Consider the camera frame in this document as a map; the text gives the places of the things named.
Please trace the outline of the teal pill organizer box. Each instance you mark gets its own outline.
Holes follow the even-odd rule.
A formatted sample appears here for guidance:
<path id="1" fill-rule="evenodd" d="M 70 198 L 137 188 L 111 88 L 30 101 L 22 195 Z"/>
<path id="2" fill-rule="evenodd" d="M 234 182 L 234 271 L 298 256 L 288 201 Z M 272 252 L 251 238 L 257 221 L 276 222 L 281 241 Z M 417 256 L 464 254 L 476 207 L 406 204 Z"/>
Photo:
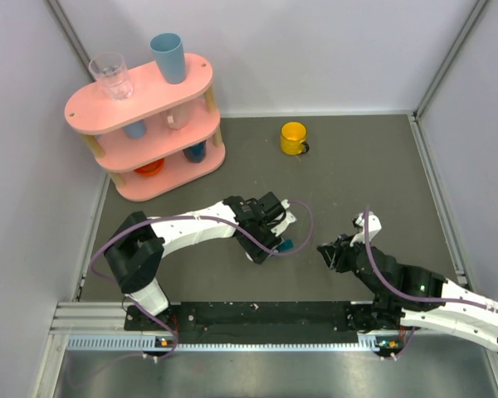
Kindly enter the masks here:
<path id="1" fill-rule="evenodd" d="M 283 240 L 276 248 L 275 252 L 276 253 L 283 253 L 287 252 L 289 250 L 292 250 L 294 248 L 294 243 L 292 240 Z"/>

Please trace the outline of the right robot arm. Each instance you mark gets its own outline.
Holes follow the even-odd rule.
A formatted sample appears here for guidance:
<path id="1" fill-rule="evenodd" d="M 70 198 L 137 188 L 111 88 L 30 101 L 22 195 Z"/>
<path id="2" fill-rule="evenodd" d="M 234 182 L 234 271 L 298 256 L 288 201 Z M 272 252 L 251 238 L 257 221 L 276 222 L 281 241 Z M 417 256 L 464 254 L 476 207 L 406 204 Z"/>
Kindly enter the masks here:
<path id="1" fill-rule="evenodd" d="M 474 342 L 498 353 L 498 302 L 481 296 L 445 276 L 405 265 L 373 245 L 347 235 L 319 245 L 329 269 L 351 272 L 373 294 L 371 318 L 381 328 L 395 323 L 426 328 Z"/>

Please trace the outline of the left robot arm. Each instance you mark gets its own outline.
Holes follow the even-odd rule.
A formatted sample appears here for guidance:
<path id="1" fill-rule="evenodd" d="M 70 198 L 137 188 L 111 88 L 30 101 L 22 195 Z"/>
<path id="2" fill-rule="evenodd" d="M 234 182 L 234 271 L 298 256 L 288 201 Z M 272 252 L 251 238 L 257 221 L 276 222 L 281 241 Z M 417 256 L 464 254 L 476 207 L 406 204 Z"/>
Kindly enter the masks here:
<path id="1" fill-rule="evenodd" d="M 170 302 L 156 279 L 161 260 L 188 246 L 208 240 L 235 238 L 247 258 L 262 263 L 284 240 L 296 222 L 287 200 L 272 192 L 260 199 L 230 196 L 199 211 L 171 217 L 147 217 L 142 211 L 128 216 L 103 249 L 123 295 L 143 309 L 152 328 L 171 321 Z"/>

